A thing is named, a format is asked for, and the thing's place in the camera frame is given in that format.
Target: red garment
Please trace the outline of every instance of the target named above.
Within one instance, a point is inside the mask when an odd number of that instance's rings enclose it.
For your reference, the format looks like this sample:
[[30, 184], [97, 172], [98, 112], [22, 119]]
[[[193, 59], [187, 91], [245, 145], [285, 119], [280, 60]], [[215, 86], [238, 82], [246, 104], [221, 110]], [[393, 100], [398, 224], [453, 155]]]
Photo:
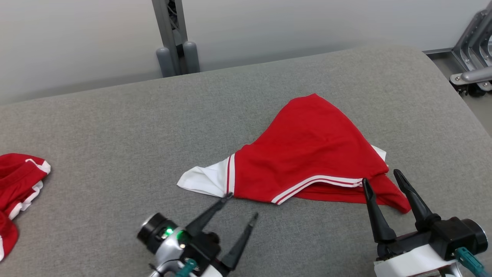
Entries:
[[178, 185], [278, 205], [292, 196], [365, 203], [361, 183], [368, 178], [379, 204], [409, 212], [388, 170], [354, 124], [313, 94], [291, 100], [255, 142], [218, 164], [187, 171]]
[[17, 241], [12, 219], [26, 210], [43, 187], [41, 181], [51, 170], [43, 159], [24, 155], [0, 156], [0, 261]]

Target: white lining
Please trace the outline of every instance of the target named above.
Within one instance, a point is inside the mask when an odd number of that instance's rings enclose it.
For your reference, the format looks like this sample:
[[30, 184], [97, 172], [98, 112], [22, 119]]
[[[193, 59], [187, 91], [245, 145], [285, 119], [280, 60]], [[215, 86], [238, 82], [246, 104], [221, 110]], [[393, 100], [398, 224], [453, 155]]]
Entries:
[[10, 211], [8, 218], [10, 218], [10, 220], [12, 220], [19, 214], [20, 211], [25, 211], [27, 208], [29, 208], [29, 206], [32, 204], [32, 200], [34, 198], [36, 198], [36, 196], [38, 196], [39, 191], [42, 188], [43, 188], [43, 182], [42, 181], [39, 181], [34, 186], [32, 186], [32, 189], [34, 190], [34, 192], [31, 195], [29, 195], [24, 200], [24, 202], [21, 202], [21, 203], [18, 203], [17, 205], [15, 205], [14, 209], [12, 209], [12, 211]]
[[379, 148], [379, 147], [376, 147], [374, 145], [371, 145], [373, 147], [374, 150], [376, 150], [376, 153], [381, 157], [381, 159], [383, 159], [383, 161], [386, 160], [386, 151], [384, 151], [383, 149]]
[[236, 184], [236, 163], [234, 157], [236, 154], [232, 154], [229, 160], [229, 192], [234, 194], [234, 187]]
[[26, 162], [28, 162], [28, 161], [33, 162], [37, 166], [37, 168], [39, 168], [42, 171], [46, 172], [46, 174], [49, 174], [50, 171], [51, 171], [51, 166], [46, 161], [44, 161], [42, 165], [37, 164], [33, 159], [27, 159]]
[[[338, 183], [337, 181], [351, 183], [351, 184], [342, 184], [342, 183]], [[305, 187], [307, 187], [307, 186], [309, 186], [309, 185], [311, 185], [313, 183], [317, 183], [317, 182], [328, 183], [328, 184], [332, 184], [332, 185], [335, 185], [335, 186], [353, 188], [353, 187], [357, 187], [357, 186], [360, 186], [361, 185], [362, 178], [350, 179], [350, 178], [341, 178], [341, 177], [334, 177], [334, 176], [327, 176], [327, 175], [315, 175], [315, 176], [309, 177], [309, 178], [307, 178], [307, 179], [305, 179], [305, 180], [297, 183], [296, 185], [294, 185], [294, 186], [290, 187], [289, 189], [285, 190], [284, 192], [280, 193], [275, 198], [273, 198], [272, 203], [276, 203], [282, 197], [290, 194], [293, 191], [296, 191], [295, 193], [293, 193], [293, 194], [285, 197], [284, 199], [282, 199], [282, 201], [279, 203], [279, 205], [280, 205], [285, 200], [291, 198], [294, 194], [296, 194], [297, 192], [299, 192], [300, 189], [298, 190], [298, 188], [300, 188], [300, 187], [305, 188]]]
[[194, 167], [183, 173], [177, 185], [186, 190], [223, 197], [227, 190], [229, 157], [206, 168]]
[[0, 261], [3, 260], [4, 256], [5, 256], [5, 253], [3, 252], [3, 240], [0, 236]]

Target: teal cable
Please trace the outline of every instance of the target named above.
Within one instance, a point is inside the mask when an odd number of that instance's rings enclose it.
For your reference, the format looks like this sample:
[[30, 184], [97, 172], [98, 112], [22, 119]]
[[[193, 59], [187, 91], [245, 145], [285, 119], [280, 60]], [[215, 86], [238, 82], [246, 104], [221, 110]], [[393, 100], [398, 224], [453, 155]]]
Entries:
[[189, 274], [195, 269], [197, 263], [193, 259], [188, 259], [184, 267], [176, 273], [175, 277], [188, 277]]
[[456, 249], [454, 254], [456, 260], [470, 270], [476, 277], [491, 277], [491, 275], [485, 271], [482, 263], [480, 263], [466, 247]]

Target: green light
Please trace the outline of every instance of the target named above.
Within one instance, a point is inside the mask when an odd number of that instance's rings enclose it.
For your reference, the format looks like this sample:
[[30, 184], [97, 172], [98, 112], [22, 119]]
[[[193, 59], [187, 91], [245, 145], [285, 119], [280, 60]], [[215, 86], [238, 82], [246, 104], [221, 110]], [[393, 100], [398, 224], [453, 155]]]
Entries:
[[176, 235], [176, 239], [177, 240], [180, 240], [181, 239], [181, 235], [183, 234], [183, 231], [181, 230], [177, 235]]
[[174, 232], [173, 229], [167, 228], [166, 229], [166, 232], [164, 233], [164, 235], [167, 237], [167, 236], [170, 236], [173, 232]]

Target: gray fabric surface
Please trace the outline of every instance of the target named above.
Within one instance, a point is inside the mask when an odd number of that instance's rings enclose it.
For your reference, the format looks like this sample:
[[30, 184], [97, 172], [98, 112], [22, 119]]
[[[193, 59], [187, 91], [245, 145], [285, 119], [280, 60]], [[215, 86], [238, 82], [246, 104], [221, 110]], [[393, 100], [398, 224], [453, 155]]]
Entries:
[[[147, 276], [140, 224], [162, 212], [184, 225], [216, 200], [177, 187], [181, 174], [254, 141], [311, 93], [386, 150], [434, 212], [492, 234], [491, 138], [424, 54], [379, 46], [1, 106], [0, 153], [45, 158], [53, 171], [15, 219], [20, 238], [0, 276]], [[381, 208], [397, 234], [414, 230], [411, 213]], [[255, 211], [230, 276], [374, 276], [365, 205], [233, 199], [208, 229], [228, 250]], [[492, 269], [492, 251], [480, 257]]]

